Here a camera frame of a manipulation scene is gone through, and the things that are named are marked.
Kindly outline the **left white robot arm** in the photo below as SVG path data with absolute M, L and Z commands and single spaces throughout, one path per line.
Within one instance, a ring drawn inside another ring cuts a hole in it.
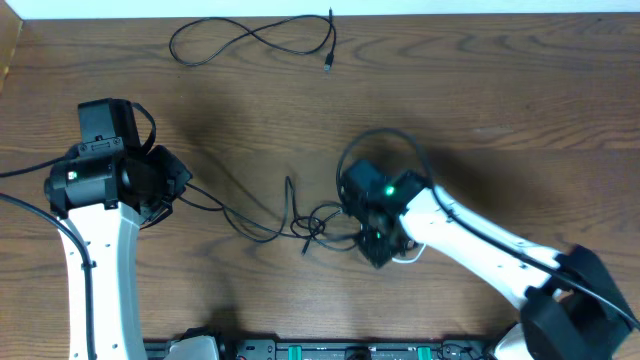
M 173 212 L 192 174 L 154 133 L 142 140 L 144 108 L 106 98 L 78 107 L 82 140 L 54 164 L 45 196 L 61 224 L 72 359 L 144 359 L 136 249 L 141 229 Z

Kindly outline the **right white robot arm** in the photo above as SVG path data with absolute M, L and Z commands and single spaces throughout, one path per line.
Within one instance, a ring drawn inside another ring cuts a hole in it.
M 411 243 L 436 250 L 491 285 L 520 320 L 487 350 L 491 359 L 610 359 L 639 326 L 604 263 L 576 245 L 539 245 L 479 216 L 431 180 L 382 174 L 361 160 L 337 174 L 356 245 L 376 268 L 404 262 Z

